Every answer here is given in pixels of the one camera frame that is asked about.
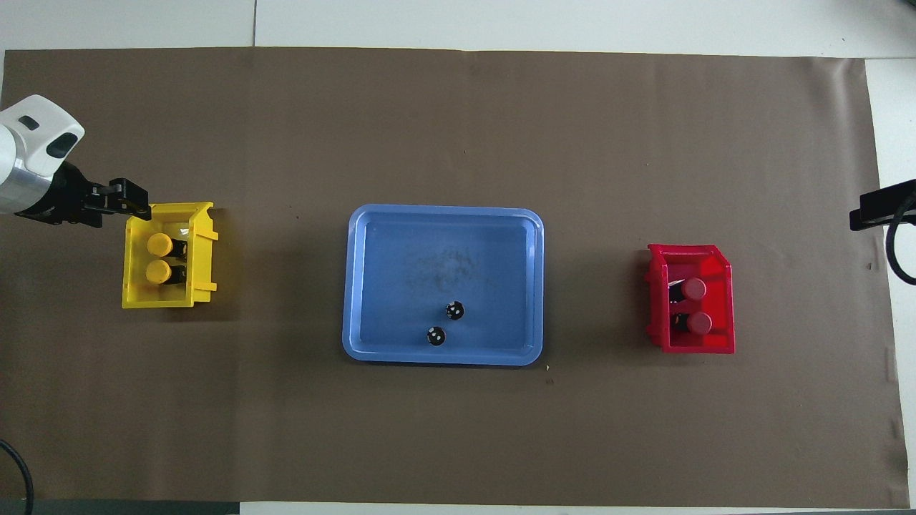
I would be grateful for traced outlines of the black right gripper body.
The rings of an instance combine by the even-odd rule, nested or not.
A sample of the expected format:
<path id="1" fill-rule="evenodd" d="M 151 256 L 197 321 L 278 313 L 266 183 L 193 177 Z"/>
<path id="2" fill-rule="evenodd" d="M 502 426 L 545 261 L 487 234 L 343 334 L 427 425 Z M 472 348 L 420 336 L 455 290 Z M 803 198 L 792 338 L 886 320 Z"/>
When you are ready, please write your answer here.
<path id="1" fill-rule="evenodd" d="M 897 210 L 915 192 L 915 180 L 905 180 L 862 195 L 862 227 L 889 225 Z"/>

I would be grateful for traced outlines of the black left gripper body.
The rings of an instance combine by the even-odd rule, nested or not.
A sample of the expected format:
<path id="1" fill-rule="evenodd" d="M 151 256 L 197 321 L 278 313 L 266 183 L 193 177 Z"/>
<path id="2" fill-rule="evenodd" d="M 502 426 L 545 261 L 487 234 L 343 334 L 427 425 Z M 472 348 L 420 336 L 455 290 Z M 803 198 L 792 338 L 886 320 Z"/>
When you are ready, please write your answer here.
<path id="1" fill-rule="evenodd" d="M 63 163 L 56 170 L 49 189 L 35 205 L 15 212 L 14 215 L 48 225 L 86 225 L 101 228 L 106 199 L 102 185 L 85 178 L 81 170 L 71 163 Z"/>

